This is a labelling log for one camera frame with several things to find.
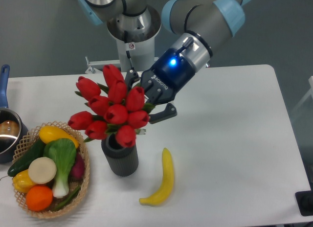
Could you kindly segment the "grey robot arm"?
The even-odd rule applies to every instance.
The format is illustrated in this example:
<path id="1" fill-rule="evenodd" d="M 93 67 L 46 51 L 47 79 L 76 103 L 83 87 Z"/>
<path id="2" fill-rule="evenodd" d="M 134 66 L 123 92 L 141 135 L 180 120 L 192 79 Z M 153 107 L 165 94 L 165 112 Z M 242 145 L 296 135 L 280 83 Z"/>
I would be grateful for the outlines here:
<path id="1" fill-rule="evenodd" d="M 148 103 L 165 104 L 157 123 L 177 115 L 172 101 L 245 22 L 251 0 L 169 0 L 161 13 L 146 0 L 78 0 L 94 25 L 116 40 L 129 88 L 139 82 Z"/>

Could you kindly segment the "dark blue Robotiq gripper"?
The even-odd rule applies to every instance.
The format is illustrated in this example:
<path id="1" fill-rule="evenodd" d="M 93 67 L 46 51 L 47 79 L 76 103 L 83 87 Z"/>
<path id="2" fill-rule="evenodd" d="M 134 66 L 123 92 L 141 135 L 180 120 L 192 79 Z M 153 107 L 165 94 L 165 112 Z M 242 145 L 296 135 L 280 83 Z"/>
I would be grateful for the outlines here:
<path id="1" fill-rule="evenodd" d="M 202 37 L 194 32 L 183 33 L 179 39 L 141 75 L 141 86 L 147 102 L 159 105 L 167 103 L 161 112 L 150 114 L 150 124 L 177 116 L 177 109 L 170 101 L 210 60 L 212 50 Z M 127 90 L 140 80 L 134 69 L 129 69 L 124 82 Z"/>

